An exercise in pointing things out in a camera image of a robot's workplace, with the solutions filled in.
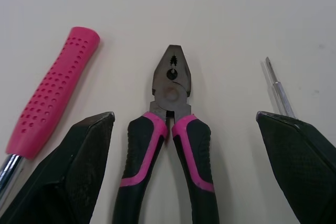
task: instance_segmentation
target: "chrome shaft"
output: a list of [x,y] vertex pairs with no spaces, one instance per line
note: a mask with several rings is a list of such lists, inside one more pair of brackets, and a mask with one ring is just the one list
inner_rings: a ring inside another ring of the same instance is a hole
[[271,64],[271,61],[269,60],[268,57],[266,58],[266,66],[267,66],[267,69],[268,69],[268,72],[269,72],[269,75],[272,81],[272,87],[275,93],[275,99],[277,101],[280,114],[289,116],[291,118],[296,118],[292,110],[292,107],[290,106],[290,103],[288,101],[288,98],[286,96],[286,93],[283,89],[283,86],[281,82],[278,81],[274,73],[274,69]]
[[0,208],[2,208],[15,180],[22,171],[25,158],[10,154],[6,157],[0,170]]

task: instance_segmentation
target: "white surface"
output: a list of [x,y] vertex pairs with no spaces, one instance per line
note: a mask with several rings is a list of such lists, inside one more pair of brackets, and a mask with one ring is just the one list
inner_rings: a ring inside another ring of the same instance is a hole
[[[74,123],[114,111],[106,173],[91,219],[111,223],[128,123],[149,109],[153,71],[167,46],[179,44],[192,73],[192,111],[212,130],[221,223],[298,224],[255,122],[258,110],[273,111],[260,62],[270,57],[298,118],[336,145],[335,0],[0,0],[0,149],[72,26],[96,30],[101,47],[27,175]],[[171,139],[154,167],[140,220],[191,223]]]

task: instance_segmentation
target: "metal jaw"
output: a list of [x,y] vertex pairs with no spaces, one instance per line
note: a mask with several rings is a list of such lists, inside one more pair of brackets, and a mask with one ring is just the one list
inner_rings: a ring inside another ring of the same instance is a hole
[[169,45],[153,77],[152,94],[155,101],[150,112],[164,121],[174,117],[175,122],[191,114],[187,97],[191,92],[191,74],[181,46]]

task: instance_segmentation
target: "pink screwdriver handle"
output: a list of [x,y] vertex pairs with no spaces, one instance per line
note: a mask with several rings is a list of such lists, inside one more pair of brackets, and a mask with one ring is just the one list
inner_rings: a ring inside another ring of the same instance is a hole
[[42,149],[99,41],[98,34],[91,29],[71,29],[61,53],[17,121],[7,145],[7,154],[32,159]]

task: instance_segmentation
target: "pliers handle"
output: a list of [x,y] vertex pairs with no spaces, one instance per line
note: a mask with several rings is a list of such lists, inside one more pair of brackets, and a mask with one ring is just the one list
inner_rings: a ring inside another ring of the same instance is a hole
[[[210,167],[209,127],[194,115],[187,115],[177,121],[172,132],[189,189],[193,224],[219,223]],[[129,124],[127,161],[113,224],[138,223],[143,196],[167,133],[164,121],[151,112]]]

